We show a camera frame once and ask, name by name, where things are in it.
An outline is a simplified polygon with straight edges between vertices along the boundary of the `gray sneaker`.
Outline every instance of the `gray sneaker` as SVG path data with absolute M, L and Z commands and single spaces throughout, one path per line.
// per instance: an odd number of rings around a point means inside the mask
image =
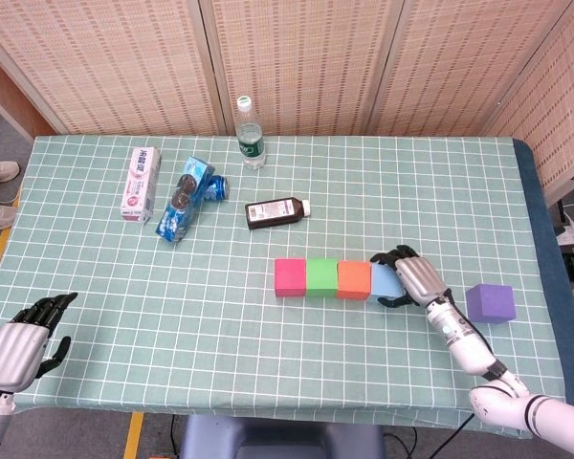
M 0 206 L 0 230 L 12 227 L 17 215 L 17 208 L 10 206 Z
M 0 161 L 0 182 L 8 182 L 19 175 L 19 164 L 15 161 Z

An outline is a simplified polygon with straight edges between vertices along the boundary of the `table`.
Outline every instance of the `table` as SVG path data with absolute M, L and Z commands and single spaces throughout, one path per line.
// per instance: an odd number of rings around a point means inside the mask
M 119 212 L 131 148 L 143 145 L 163 156 L 145 226 Z M 42 296 L 79 297 L 50 345 L 70 335 L 68 359 L 18 395 L 20 407 L 458 426 L 475 379 L 422 310 L 274 296 L 274 258 L 365 260 L 402 243 L 439 269 L 462 310 L 475 284 L 512 285 L 517 319 L 481 331 L 532 391 L 564 395 L 511 139 L 270 137 L 266 147 L 255 172 L 235 138 L 36 139 L 0 266 L 0 325 Z M 189 155 L 232 192 L 204 203 L 174 246 L 154 230 Z M 310 218 L 247 229 L 245 204 L 292 195 L 311 200 Z

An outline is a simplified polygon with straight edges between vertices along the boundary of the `brown medicine bottle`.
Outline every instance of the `brown medicine bottle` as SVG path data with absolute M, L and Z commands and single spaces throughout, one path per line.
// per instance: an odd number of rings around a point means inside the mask
M 261 203 L 247 204 L 247 225 L 249 230 L 275 227 L 295 223 L 310 215 L 310 201 L 296 198 L 274 199 Z

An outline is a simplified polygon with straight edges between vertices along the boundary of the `robotic hand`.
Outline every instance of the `robotic hand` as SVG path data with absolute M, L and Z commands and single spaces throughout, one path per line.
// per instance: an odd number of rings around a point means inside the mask
M 574 406 L 544 395 L 531 395 L 527 386 L 496 359 L 491 346 L 459 311 L 451 289 L 431 263 L 409 246 L 377 253 L 373 263 L 388 265 L 406 289 L 406 294 L 379 302 L 390 308 L 409 303 L 425 307 L 428 322 L 446 339 L 459 366 L 486 383 L 470 392 L 476 416 L 495 426 L 530 430 L 535 435 L 574 454 Z
M 15 410 L 13 394 L 57 368 L 68 353 L 70 337 L 62 338 L 48 360 L 43 355 L 62 314 L 76 293 L 42 298 L 0 329 L 0 443 Z

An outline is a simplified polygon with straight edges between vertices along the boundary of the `bottle label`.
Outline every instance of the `bottle label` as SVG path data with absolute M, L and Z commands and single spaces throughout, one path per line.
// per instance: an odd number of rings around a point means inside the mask
M 238 141 L 240 145 L 240 152 L 247 158 L 257 158 L 264 152 L 264 138 L 260 138 L 257 142 L 245 143 Z
M 249 206 L 249 221 L 259 222 L 261 220 L 270 220 L 272 218 L 295 215 L 294 202 L 291 199 L 275 201 L 273 203 L 256 204 Z

